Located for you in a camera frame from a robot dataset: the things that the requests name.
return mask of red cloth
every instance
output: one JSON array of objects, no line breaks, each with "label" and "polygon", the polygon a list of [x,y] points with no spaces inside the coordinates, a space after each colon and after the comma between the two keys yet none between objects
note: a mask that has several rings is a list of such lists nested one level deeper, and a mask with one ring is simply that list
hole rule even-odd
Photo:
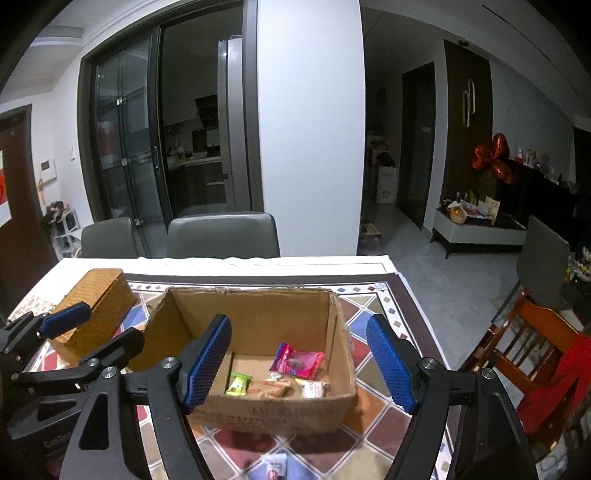
[{"label": "red cloth", "polygon": [[591,381],[591,337],[580,333],[560,358],[556,372],[544,385],[526,395],[517,407],[517,415],[526,434],[533,432],[558,406],[576,382],[569,414],[584,399]]}]

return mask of open cardboard box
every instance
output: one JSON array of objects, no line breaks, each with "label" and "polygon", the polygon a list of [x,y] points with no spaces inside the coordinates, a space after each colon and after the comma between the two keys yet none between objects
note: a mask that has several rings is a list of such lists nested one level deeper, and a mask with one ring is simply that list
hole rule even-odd
[{"label": "open cardboard box", "polygon": [[[189,416],[191,424],[281,435],[328,433],[339,427],[356,395],[355,369],[343,312],[331,291],[169,288],[150,316],[144,350],[131,361],[131,369],[147,370],[178,355],[216,313],[232,321],[232,343],[206,402]],[[225,395],[231,372],[267,379],[281,342],[325,353],[315,378],[330,382],[324,398],[302,398],[299,388],[282,398]]]}]

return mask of blue gripper pad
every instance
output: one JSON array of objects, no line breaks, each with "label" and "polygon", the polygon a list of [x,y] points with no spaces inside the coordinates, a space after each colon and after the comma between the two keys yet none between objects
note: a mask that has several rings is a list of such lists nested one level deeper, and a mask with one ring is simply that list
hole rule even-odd
[{"label": "blue gripper pad", "polygon": [[392,395],[392,400],[395,404],[400,405],[406,413],[415,413],[418,402],[413,391],[413,375],[407,365],[409,360],[411,363],[414,360],[417,362],[420,360],[418,352],[408,343],[416,353],[416,359],[404,359],[401,356],[406,346],[400,345],[399,342],[407,342],[407,340],[402,340],[396,336],[383,315],[374,315],[369,319],[366,334],[369,348],[374,355],[390,395]]},{"label": "blue gripper pad", "polygon": [[191,342],[203,342],[204,345],[187,376],[186,393],[183,398],[183,406],[187,411],[192,412],[195,407],[205,402],[231,340],[230,319],[225,315],[216,315],[203,336]]},{"label": "blue gripper pad", "polygon": [[55,338],[79,327],[90,320],[90,306],[80,301],[74,305],[47,316],[38,333],[41,339]]}]

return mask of woven box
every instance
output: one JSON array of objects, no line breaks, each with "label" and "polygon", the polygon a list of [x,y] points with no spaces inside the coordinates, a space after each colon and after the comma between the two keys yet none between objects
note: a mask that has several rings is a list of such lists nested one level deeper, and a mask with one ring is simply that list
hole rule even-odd
[{"label": "woven box", "polygon": [[116,268],[90,270],[55,308],[59,312],[79,301],[92,309],[90,320],[78,328],[49,340],[56,352],[70,365],[111,339],[136,298],[123,271]]}]

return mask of cabinet handle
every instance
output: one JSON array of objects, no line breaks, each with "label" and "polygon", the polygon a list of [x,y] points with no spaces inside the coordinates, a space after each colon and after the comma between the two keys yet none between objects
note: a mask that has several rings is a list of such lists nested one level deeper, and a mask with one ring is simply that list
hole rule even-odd
[{"label": "cabinet handle", "polygon": [[462,92],[462,125],[470,126],[470,94],[467,90]]},{"label": "cabinet handle", "polygon": [[474,80],[468,80],[468,92],[470,94],[469,103],[472,107],[472,113],[476,113],[476,85],[474,84]]}]

